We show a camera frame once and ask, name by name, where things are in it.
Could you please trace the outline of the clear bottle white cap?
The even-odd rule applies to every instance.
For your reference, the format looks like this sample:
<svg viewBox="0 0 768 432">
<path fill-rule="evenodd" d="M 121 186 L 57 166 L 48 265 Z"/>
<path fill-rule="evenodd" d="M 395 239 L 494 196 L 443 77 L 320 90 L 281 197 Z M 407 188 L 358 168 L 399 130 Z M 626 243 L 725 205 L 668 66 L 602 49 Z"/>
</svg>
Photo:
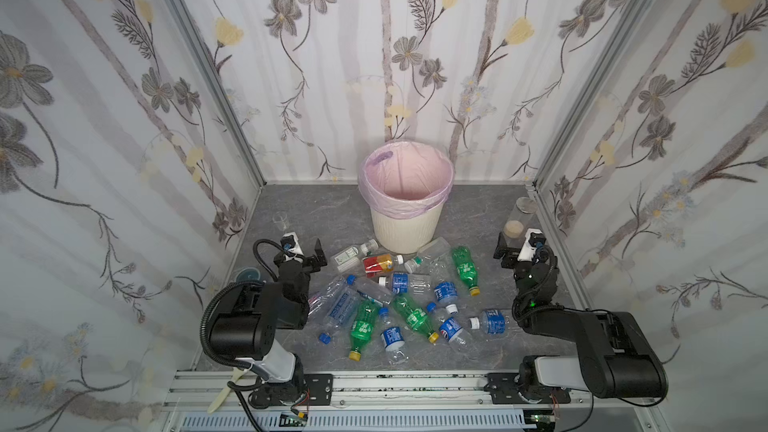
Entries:
<svg viewBox="0 0 768 432">
<path fill-rule="evenodd" d="M 313 293 L 309 297 L 309 317 L 321 318 L 332 307 L 341 293 L 347 287 L 347 278 L 338 276 L 334 278 L 322 290 Z"/>
</svg>

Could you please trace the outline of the green soda bottle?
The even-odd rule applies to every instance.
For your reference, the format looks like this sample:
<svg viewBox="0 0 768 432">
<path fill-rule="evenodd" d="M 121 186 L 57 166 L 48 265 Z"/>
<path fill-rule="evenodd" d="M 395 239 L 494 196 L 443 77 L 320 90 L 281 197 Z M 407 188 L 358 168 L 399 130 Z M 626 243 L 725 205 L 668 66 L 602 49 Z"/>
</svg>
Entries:
<svg viewBox="0 0 768 432">
<path fill-rule="evenodd" d="M 426 310 L 419 306 L 410 295 L 407 293 L 396 295 L 391 305 L 411 331 L 424 336 L 431 344 L 437 342 L 439 335 L 431 318 Z"/>
<path fill-rule="evenodd" d="M 350 351 L 348 354 L 350 360 L 355 362 L 361 360 L 365 347 L 372 339 L 379 310 L 380 307 L 375 302 L 367 301 L 359 305 L 350 330 Z"/>
<path fill-rule="evenodd" d="M 479 274 L 470 249 L 466 246 L 455 247 L 451 251 L 451 257 L 459 279 L 468 288 L 470 295 L 479 295 Z"/>
</svg>

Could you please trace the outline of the clear square white-cap bottle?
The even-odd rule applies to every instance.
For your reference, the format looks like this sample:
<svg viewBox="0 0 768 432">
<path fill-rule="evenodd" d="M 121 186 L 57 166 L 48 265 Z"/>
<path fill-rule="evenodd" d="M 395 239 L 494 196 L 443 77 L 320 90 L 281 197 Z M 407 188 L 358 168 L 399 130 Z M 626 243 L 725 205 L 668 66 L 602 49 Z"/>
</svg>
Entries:
<svg viewBox="0 0 768 432">
<path fill-rule="evenodd" d="M 362 264 L 364 258 L 379 249 L 376 239 L 370 239 L 359 245 L 351 245 L 332 256 L 331 264 L 338 273 L 346 273 Z"/>
</svg>

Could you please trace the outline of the clear bottle blue label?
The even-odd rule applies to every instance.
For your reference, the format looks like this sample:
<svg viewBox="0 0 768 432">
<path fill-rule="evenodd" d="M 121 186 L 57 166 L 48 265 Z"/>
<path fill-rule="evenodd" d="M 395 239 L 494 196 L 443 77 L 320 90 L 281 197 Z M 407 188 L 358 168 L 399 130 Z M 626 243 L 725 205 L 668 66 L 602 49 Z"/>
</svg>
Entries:
<svg viewBox="0 0 768 432">
<path fill-rule="evenodd" d="M 380 276 L 378 284 L 390 290 L 393 294 L 423 295 L 432 289 L 432 280 L 428 274 L 410 274 L 394 272 L 390 275 Z"/>
<path fill-rule="evenodd" d="M 341 290 L 323 318 L 323 329 L 334 332 L 349 325 L 357 313 L 361 299 L 362 297 L 352 287 L 347 286 Z"/>
</svg>

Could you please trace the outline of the clear rectangular plastic bottle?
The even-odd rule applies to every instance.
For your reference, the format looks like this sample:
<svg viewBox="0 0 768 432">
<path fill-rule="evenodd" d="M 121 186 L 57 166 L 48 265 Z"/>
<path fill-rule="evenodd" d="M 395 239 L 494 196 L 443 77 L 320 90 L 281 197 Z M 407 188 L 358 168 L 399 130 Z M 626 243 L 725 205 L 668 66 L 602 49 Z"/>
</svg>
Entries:
<svg viewBox="0 0 768 432">
<path fill-rule="evenodd" d="M 449 242 L 443 237 L 438 237 L 422 246 L 403 266 L 408 273 L 427 270 L 442 256 L 449 253 L 450 250 Z"/>
</svg>

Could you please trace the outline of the clear bottle blue cap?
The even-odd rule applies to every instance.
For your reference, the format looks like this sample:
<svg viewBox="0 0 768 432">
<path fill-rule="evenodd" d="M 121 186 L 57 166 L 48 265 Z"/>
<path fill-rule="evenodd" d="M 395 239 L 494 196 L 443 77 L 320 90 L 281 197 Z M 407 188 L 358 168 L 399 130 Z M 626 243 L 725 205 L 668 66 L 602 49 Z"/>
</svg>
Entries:
<svg viewBox="0 0 768 432">
<path fill-rule="evenodd" d="M 346 277 L 346 282 L 361 296 L 382 306 L 388 306 L 393 300 L 394 295 L 390 290 L 371 279 L 350 274 Z"/>
</svg>

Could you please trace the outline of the pepsi label clear bottle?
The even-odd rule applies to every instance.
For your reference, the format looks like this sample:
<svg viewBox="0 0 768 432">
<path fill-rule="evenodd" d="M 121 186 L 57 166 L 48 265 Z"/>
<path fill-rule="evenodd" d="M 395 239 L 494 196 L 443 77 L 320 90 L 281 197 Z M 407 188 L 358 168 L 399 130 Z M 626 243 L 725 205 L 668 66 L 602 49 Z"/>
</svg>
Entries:
<svg viewBox="0 0 768 432">
<path fill-rule="evenodd" d="M 449 309 L 440 307 L 435 302 L 429 302 L 426 311 L 436 321 L 439 334 L 454 352 L 467 359 L 474 357 L 477 352 L 476 340 L 462 325 L 454 307 Z"/>
</svg>

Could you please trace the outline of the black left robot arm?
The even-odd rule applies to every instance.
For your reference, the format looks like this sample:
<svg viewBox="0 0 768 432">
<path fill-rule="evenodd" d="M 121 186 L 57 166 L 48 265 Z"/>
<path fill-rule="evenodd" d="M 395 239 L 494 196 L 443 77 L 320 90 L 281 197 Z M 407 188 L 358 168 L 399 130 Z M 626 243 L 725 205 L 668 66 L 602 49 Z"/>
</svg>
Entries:
<svg viewBox="0 0 768 432">
<path fill-rule="evenodd" d="M 309 257 L 296 254 L 280 263 L 276 280 L 229 284 L 204 310 L 199 332 L 203 352 L 220 365 L 256 375 L 253 385 L 234 386 L 250 394 L 252 407 L 292 404 L 307 396 L 301 360 L 284 349 L 276 332 L 304 328 L 311 275 L 326 265 L 321 248 Z"/>
</svg>

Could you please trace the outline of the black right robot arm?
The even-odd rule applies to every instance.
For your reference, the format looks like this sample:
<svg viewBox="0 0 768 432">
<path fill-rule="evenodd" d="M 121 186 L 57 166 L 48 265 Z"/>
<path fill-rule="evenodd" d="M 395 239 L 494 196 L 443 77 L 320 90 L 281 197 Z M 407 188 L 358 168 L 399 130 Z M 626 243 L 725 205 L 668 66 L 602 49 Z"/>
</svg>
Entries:
<svg viewBox="0 0 768 432">
<path fill-rule="evenodd" d="M 517 295 L 511 319 L 517 326 L 576 347 L 574 356 L 526 356 L 515 379 L 522 398 L 537 401 L 557 390 L 577 390 L 636 407 L 653 407 L 666 398 L 664 364 L 631 313 L 579 310 L 553 301 L 559 261 L 542 232 L 530 231 L 520 247 L 510 246 L 500 233 L 493 257 L 513 272 Z"/>
</svg>

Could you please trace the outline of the cream ribbed waste bin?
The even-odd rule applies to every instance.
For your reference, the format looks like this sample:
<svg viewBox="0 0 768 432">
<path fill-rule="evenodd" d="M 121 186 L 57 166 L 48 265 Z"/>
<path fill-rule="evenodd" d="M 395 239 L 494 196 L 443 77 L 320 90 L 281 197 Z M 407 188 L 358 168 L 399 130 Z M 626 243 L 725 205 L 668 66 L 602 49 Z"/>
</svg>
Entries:
<svg viewBox="0 0 768 432">
<path fill-rule="evenodd" d="M 393 200 L 371 206 L 376 240 L 398 254 L 415 253 L 435 238 L 437 225 L 447 199 Z"/>
</svg>

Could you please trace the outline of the teal ceramic cup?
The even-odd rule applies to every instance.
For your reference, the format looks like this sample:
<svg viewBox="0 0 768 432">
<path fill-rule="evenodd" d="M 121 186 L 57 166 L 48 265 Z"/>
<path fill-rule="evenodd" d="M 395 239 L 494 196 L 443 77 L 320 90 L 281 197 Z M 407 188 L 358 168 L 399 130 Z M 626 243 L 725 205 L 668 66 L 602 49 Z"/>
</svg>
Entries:
<svg viewBox="0 0 768 432">
<path fill-rule="evenodd" d="M 236 283 L 259 282 L 262 280 L 261 272 L 255 267 L 245 267 L 235 274 Z"/>
</svg>

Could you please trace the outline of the small clear glass cup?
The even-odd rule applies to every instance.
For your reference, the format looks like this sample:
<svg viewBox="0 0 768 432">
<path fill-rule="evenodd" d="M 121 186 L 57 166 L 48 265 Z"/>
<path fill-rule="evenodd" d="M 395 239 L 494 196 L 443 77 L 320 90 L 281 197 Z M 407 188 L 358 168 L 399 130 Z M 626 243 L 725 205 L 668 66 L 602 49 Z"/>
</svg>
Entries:
<svg viewBox="0 0 768 432">
<path fill-rule="evenodd" d="M 273 217 L 273 223 L 275 226 L 281 231 L 286 232 L 290 227 L 290 222 L 288 220 L 288 216 L 286 212 L 276 212 Z"/>
</svg>

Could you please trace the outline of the red yellow juice bottle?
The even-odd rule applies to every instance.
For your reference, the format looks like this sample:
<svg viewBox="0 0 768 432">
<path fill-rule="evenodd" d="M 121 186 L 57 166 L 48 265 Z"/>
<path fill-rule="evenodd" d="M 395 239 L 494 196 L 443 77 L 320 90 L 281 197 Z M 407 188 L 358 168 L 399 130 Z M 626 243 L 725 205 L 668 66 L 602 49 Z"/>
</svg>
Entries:
<svg viewBox="0 0 768 432">
<path fill-rule="evenodd" d="M 367 278 L 375 278 L 389 274 L 395 267 L 402 265 L 404 258 L 402 255 L 382 254 L 366 257 L 363 259 L 363 266 Z"/>
</svg>

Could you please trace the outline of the blue label water bottle front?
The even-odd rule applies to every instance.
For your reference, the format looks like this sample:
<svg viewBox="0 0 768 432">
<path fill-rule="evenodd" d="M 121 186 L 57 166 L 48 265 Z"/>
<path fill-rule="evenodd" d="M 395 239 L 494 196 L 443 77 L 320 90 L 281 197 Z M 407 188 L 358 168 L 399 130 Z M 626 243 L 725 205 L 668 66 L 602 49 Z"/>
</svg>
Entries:
<svg viewBox="0 0 768 432">
<path fill-rule="evenodd" d="M 380 308 L 378 314 L 382 326 L 380 338 L 388 362 L 391 365 L 399 365 L 406 362 L 408 356 L 405 352 L 405 339 L 401 328 L 392 318 L 388 307 Z"/>
</svg>

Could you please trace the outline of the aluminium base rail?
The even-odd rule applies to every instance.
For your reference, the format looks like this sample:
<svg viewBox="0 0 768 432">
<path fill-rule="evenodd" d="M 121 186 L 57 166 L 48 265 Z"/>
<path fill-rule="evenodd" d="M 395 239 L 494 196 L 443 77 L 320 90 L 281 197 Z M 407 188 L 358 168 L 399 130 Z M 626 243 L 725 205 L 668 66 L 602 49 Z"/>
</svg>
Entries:
<svg viewBox="0 0 768 432">
<path fill-rule="evenodd" d="M 491 391 L 486 371 L 334 371 L 300 420 L 286 406 L 253 412 L 264 431 L 667 431 L 657 408 L 581 391 L 531 404 Z"/>
</svg>

